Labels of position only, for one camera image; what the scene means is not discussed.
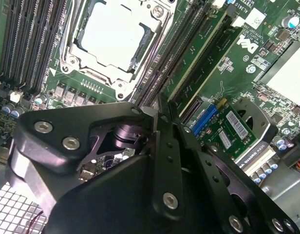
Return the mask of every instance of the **ram slot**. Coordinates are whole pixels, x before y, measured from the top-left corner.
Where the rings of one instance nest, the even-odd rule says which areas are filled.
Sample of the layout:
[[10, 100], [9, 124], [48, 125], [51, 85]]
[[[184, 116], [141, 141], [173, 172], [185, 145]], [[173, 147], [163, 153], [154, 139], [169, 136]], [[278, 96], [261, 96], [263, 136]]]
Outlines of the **ram slot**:
[[17, 35], [16, 47], [14, 49], [15, 57], [14, 64], [11, 66], [10, 77], [17, 81], [17, 84], [21, 84], [22, 77], [20, 76], [23, 62], [26, 58], [27, 47], [23, 45], [25, 41], [31, 40], [32, 30], [30, 25], [33, 23], [34, 15], [37, 11], [38, 2], [34, 0], [26, 0], [24, 8], [21, 11], [21, 22]]
[[141, 90], [137, 100], [136, 100], [136, 105], [141, 105], [143, 102], [143, 99], [146, 98], [146, 95], [148, 95], [151, 86], [156, 83], [155, 80], [155, 74], [157, 71], [160, 69], [164, 68], [165, 62], [168, 60], [168, 57], [171, 55], [171, 52], [175, 48], [175, 45], [177, 44], [179, 38], [183, 36], [183, 33], [185, 33], [185, 30], [187, 29], [188, 25], [194, 20], [196, 14], [197, 14], [197, 6], [196, 5], [191, 5], [190, 8], [188, 9], [188, 12], [186, 13], [185, 17], [182, 19], [180, 22], [180, 25], [176, 29], [176, 32], [173, 34], [170, 42], [168, 43], [165, 51], [163, 52], [161, 56], [161, 61], [163, 63], [158, 64], [155, 69], [152, 71], [149, 77], [151, 77], [149, 80], [146, 81], [145, 87]]
[[49, 67], [51, 56], [53, 54], [54, 46], [55, 46], [55, 38], [56, 34], [59, 30], [59, 23], [62, 17], [62, 14], [66, 8], [66, 0], [59, 0], [56, 6], [56, 11], [54, 11], [53, 15], [51, 16], [50, 27], [46, 32], [46, 41], [47, 44], [43, 46], [42, 50], [42, 58], [39, 61], [39, 70], [37, 71], [37, 79], [34, 80], [34, 84], [32, 88], [36, 92], [40, 92], [42, 83], [44, 81], [45, 73]]
[[0, 65], [0, 70], [4, 75], [8, 75], [10, 69], [10, 62], [12, 60], [14, 45], [14, 40], [17, 31], [17, 22], [19, 19], [19, 14], [21, 10], [21, 1], [16, 0], [10, 3], [10, 9], [8, 12], [7, 27], [4, 39], [3, 53], [2, 53], [2, 62]]
[[23, 82], [26, 85], [26, 89], [31, 88], [30, 83], [33, 74], [33, 69], [38, 58], [40, 43], [44, 40], [44, 28], [49, 20], [50, 11], [52, 10], [52, 3], [52, 0], [40, 1], [40, 6], [38, 7], [38, 15], [40, 17], [37, 17], [34, 22], [32, 41], [29, 43], [27, 60], [25, 61], [25, 66], [23, 70]]

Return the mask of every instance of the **pcie slot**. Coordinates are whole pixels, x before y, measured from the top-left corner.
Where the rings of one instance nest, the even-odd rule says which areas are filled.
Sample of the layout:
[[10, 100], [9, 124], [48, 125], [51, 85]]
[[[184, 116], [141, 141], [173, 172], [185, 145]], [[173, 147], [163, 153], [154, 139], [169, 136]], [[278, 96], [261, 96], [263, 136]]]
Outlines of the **pcie slot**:
[[27, 47], [23, 45], [23, 42], [30, 40], [30, 22], [33, 21], [33, 17], [36, 12], [37, 2], [35, 0], [26, 0], [24, 8], [21, 11], [21, 22], [19, 25], [19, 31], [17, 36], [17, 42], [15, 43], [14, 53], [16, 55], [15, 61], [12, 63], [10, 77], [17, 81], [17, 84], [21, 84], [21, 68], [23, 61], [25, 60], [25, 54]]
[[217, 39], [221, 36], [221, 33], [226, 29], [227, 20], [231, 19], [230, 17], [224, 15], [222, 20], [220, 20], [220, 23], [215, 27], [212, 34], [208, 37], [207, 42], [204, 44], [204, 46], [200, 49], [200, 52], [198, 56], [196, 57], [195, 61], [192, 63], [192, 65], [189, 67], [189, 69], [186, 71], [185, 75], [182, 77], [180, 82], [178, 83], [177, 87], [175, 88], [174, 92], [169, 97], [169, 100], [172, 99], [174, 101], [179, 101], [179, 96], [182, 93], [185, 86], [188, 85], [188, 83], [192, 80], [194, 77], [193, 74], [197, 72], [197, 70], [200, 69], [201, 63], [203, 63], [203, 60], [208, 56], [208, 53], [212, 46], [217, 42]]
[[[188, 25], [190, 24], [191, 21], [193, 21], [194, 16], [197, 14], [197, 6], [196, 5], [192, 5], [190, 6], [190, 8], [188, 9], [188, 12], [186, 13], [185, 17], [182, 19], [182, 21], [180, 22], [180, 25], [178, 26], [176, 32], [173, 34], [169, 44], [167, 45], [165, 51], [163, 52], [163, 55], [161, 56], [161, 61], [164, 63], [165, 61], [167, 61], [168, 56], [170, 55], [171, 51], [175, 48], [176, 43], [178, 42], [178, 39], [180, 38], [180, 36], [185, 32], [186, 28], [188, 27]], [[145, 87], [142, 89], [142, 91], [140, 92], [138, 99], [136, 101], [136, 105], [141, 105], [141, 103], [143, 102], [143, 99], [145, 98], [146, 94], [149, 93], [151, 86], [155, 84], [156, 80], [155, 80], [155, 73], [162, 69], [164, 67], [164, 64], [161, 65], [157, 65], [157, 67], [153, 70], [153, 72], [150, 75], [150, 79], [147, 80]]]
[[24, 83], [26, 84], [27, 89], [31, 88], [31, 79], [33, 75], [33, 69], [36, 64], [36, 60], [39, 58], [39, 46], [40, 43], [44, 40], [43, 33], [47, 25], [50, 11], [52, 10], [52, 1], [40, 1], [41, 16], [35, 22], [35, 30], [32, 34], [32, 41], [30, 42], [30, 48], [28, 53], [28, 61], [23, 72]]
[[51, 60], [51, 55], [53, 53], [53, 49], [55, 46], [55, 37], [56, 33], [59, 29], [59, 22], [61, 19], [61, 16], [63, 14], [63, 11], [66, 7], [66, 0], [59, 0], [58, 5], [56, 6], [56, 11], [54, 12], [54, 16], [51, 18], [53, 19], [50, 23], [50, 28], [46, 32], [46, 41], [48, 42], [47, 45], [43, 46], [43, 52], [42, 52], [42, 58], [40, 60], [40, 65], [38, 68], [40, 68], [37, 72], [37, 79], [35, 79], [34, 84], [32, 86], [33, 89], [36, 91], [40, 91], [40, 88], [42, 86], [42, 82], [44, 80], [46, 69], [48, 68]]
[[10, 60], [12, 56], [12, 46], [13, 41], [15, 39], [16, 29], [17, 29], [17, 22], [18, 22], [18, 14], [21, 10], [21, 2], [19, 0], [11, 1], [10, 9], [8, 12], [8, 19], [7, 19], [7, 27], [4, 39], [4, 46], [2, 52], [2, 62], [0, 65], [0, 70], [7, 75], [10, 69]]

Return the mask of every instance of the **wire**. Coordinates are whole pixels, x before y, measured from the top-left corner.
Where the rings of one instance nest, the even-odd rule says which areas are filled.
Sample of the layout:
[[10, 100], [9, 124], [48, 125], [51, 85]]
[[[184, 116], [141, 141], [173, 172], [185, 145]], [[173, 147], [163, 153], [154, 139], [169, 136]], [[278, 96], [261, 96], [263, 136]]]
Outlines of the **wire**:
[[43, 211], [41, 211], [40, 213], [38, 213], [37, 216], [35, 216], [35, 217], [31, 220], [31, 222], [30, 222], [30, 224], [29, 224], [29, 227], [28, 227], [28, 230], [25, 232], [25, 234], [29, 234], [29, 233], [30, 233], [30, 228], [32, 228], [32, 226], [33, 226], [35, 220], [37, 220], [37, 218], [38, 218], [42, 213], [43, 213]]

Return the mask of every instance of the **ssd label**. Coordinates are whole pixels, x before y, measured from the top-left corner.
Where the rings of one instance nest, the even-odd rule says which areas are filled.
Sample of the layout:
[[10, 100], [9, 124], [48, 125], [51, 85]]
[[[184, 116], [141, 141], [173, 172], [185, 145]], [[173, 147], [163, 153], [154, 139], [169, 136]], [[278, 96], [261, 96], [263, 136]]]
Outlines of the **ssd label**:
[[219, 137], [220, 137], [220, 139], [222, 140], [222, 142], [223, 142], [225, 148], [226, 148], [226, 149], [229, 149], [230, 146], [231, 146], [231, 143], [230, 143], [230, 140], [228, 139], [226, 133], [225, 133], [224, 131], [221, 131], [221, 132], [219, 133]]
[[241, 124], [241, 122], [238, 120], [238, 118], [235, 116], [235, 114], [232, 111], [230, 111], [228, 115], [226, 115], [226, 118], [228, 119], [229, 123], [232, 125], [234, 130], [237, 132], [241, 140], [246, 138], [246, 136], [248, 135], [248, 131]]

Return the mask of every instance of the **black ram slot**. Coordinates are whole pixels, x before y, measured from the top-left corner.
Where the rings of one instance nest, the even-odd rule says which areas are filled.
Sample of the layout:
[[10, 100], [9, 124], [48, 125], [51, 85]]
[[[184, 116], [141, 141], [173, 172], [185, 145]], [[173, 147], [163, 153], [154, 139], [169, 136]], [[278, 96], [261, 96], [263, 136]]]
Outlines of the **black ram slot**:
[[5, 76], [8, 75], [9, 68], [10, 68], [9, 61], [11, 60], [11, 56], [13, 53], [12, 48], [14, 45], [13, 42], [17, 30], [17, 22], [18, 22], [18, 16], [20, 10], [21, 10], [21, 1], [20, 0], [12, 1], [8, 12], [5, 40], [4, 40], [3, 53], [2, 53], [2, 61], [0, 64], [0, 70], [4, 73]]
[[22, 71], [22, 65], [25, 60], [25, 54], [27, 53], [26, 42], [30, 40], [31, 24], [35, 15], [35, 0], [26, 0], [24, 10], [21, 13], [21, 22], [19, 26], [18, 38], [15, 48], [14, 66], [12, 65], [11, 77], [17, 81], [17, 84], [21, 84], [22, 77], [20, 77]]
[[53, 49], [54, 49], [54, 42], [56, 33], [59, 29], [59, 23], [62, 16], [62, 13], [66, 7], [66, 0], [59, 0], [57, 2], [56, 11], [52, 12], [51, 20], [49, 27], [46, 31], [46, 41], [47, 44], [45, 44], [42, 48], [41, 57], [43, 59], [39, 60], [38, 70], [37, 70], [37, 79], [34, 80], [34, 84], [32, 85], [32, 88], [39, 92], [42, 82], [44, 80], [45, 72], [49, 66], [50, 63], [50, 56], [52, 55]]
[[194, 98], [194, 101], [191, 102], [190, 106], [180, 117], [182, 124], [187, 124], [190, 119], [192, 119], [193, 115], [197, 112], [197, 110], [202, 106], [203, 101], [199, 96]]
[[38, 16], [34, 23], [34, 29], [32, 33], [32, 41], [29, 44], [27, 58], [23, 66], [23, 83], [26, 84], [26, 88], [30, 89], [30, 79], [33, 73], [33, 68], [38, 57], [39, 45], [42, 41], [43, 29], [47, 23], [47, 17], [49, 14], [51, 1], [40, 1]]

